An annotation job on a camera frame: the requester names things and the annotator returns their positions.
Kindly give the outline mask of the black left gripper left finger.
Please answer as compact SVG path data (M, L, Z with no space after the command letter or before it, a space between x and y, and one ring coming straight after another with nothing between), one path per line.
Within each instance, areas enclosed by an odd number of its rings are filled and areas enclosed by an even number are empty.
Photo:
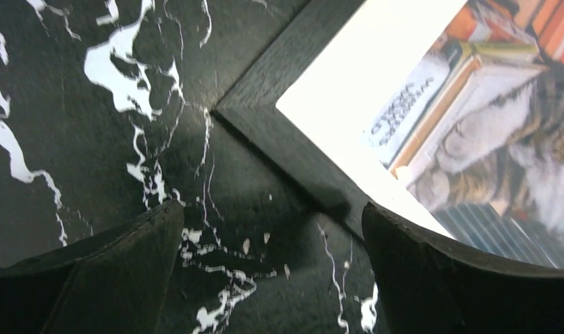
M117 228L0 267L0 333L154 333L184 218L170 200Z

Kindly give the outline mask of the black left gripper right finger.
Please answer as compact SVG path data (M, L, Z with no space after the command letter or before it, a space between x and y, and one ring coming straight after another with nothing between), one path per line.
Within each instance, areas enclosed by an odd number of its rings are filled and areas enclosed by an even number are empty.
M564 333L564 270L482 252L373 202L361 227L391 333Z

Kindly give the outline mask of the cat photo print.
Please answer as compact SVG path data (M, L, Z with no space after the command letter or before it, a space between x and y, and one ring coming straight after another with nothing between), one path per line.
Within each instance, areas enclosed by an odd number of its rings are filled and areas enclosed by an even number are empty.
M564 1L467 1L360 139L458 241L564 269Z

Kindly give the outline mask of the white mat board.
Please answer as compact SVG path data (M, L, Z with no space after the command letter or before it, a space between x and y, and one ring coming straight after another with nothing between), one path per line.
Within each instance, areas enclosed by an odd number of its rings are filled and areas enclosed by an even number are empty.
M359 135L462 6L365 1L276 103L370 199L439 234L446 229Z

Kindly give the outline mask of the black picture frame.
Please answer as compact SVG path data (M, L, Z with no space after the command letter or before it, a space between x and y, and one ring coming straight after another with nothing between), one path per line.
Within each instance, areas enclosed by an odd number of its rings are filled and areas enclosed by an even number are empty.
M361 6L307 1L214 108L217 120L250 142L359 242L369 197L307 138L275 102Z

